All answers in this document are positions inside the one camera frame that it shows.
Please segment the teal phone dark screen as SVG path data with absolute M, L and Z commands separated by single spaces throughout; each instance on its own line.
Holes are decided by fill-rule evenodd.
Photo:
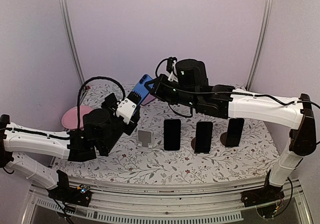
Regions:
M 195 133 L 194 152 L 208 154 L 211 150 L 213 134 L 212 122 L 197 122 Z

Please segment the white silver stand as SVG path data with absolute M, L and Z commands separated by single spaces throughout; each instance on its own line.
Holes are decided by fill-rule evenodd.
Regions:
M 143 152 L 149 152 L 153 149 L 154 133 L 153 131 L 137 131 L 137 148 Z

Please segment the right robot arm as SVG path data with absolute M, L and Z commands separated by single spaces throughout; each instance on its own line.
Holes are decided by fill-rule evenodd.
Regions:
M 195 59 L 168 58 L 169 75 L 157 75 L 144 84 L 151 95 L 171 105 L 184 105 L 196 113 L 222 119 L 255 119 L 290 128 L 289 141 L 268 181 L 259 190 L 262 202 L 278 194 L 287 177 L 302 159 L 316 150 L 316 121 L 307 94 L 300 97 L 274 97 L 243 91 L 229 85 L 210 86 L 205 64 Z

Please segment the black phone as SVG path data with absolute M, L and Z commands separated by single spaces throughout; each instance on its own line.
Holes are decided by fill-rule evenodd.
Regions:
M 231 118 L 228 122 L 225 146 L 226 147 L 237 147 L 240 144 L 244 118 Z

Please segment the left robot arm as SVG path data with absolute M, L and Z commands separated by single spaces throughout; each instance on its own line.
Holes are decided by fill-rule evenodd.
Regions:
M 0 166 L 19 171 L 48 190 L 54 190 L 63 200 L 70 201 L 74 190 L 67 174 L 53 171 L 27 157 L 36 153 L 58 157 L 71 162 L 86 162 L 97 155 L 107 157 L 122 134 L 130 135 L 140 120 L 140 112 L 131 119 L 116 115 L 113 108 L 94 109 L 83 116 L 83 128 L 50 132 L 27 129 L 10 121 L 10 116 L 0 117 Z

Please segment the blue phone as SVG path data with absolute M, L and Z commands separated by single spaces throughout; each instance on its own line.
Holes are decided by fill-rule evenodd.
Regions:
M 165 151 L 179 151 L 181 146 L 181 120 L 165 119 L 163 126 L 163 147 Z
M 150 94 L 147 89 L 144 87 L 145 82 L 152 80 L 152 78 L 148 74 L 144 74 L 139 82 L 132 89 L 133 92 L 138 93 L 141 96 L 141 100 L 138 103 L 138 106 L 141 106 L 141 103 Z

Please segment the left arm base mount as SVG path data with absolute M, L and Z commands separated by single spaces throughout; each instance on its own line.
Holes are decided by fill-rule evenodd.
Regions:
M 61 170 L 56 172 L 58 175 L 57 187 L 47 190 L 48 196 L 53 200 L 61 201 L 63 204 L 88 207 L 92 198 L 90 187 L 84 185 L 71 187 L 68 175 Z

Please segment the dark round base stand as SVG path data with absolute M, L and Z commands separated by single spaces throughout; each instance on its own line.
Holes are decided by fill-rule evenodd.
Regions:
M 195 146 L 196 146 L 196 139 L 193 138 L 192 141 L 191 141 L 191 147 L 192 147 L 193 150 L 195 149 Z

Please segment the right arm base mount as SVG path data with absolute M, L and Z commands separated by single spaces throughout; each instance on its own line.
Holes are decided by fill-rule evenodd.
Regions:
M 258 206 L 269 202 L 274 202 L 272 205 L 256 208 L 258 215 L 264 220 L 274 219 L 285 212 L 292 201 L 294 190 L 293 183 L 288 177 L 287 180 L 290 183 L 290 198 L 286 206 L 283 207 L 285 197 L 283 186 L 272 186 L 269 182 L 270 174 L 271 170 L 269 170 L 267 173 L 263 187 L 249 191 L 243 191 L 240 199 L 245 207 Z

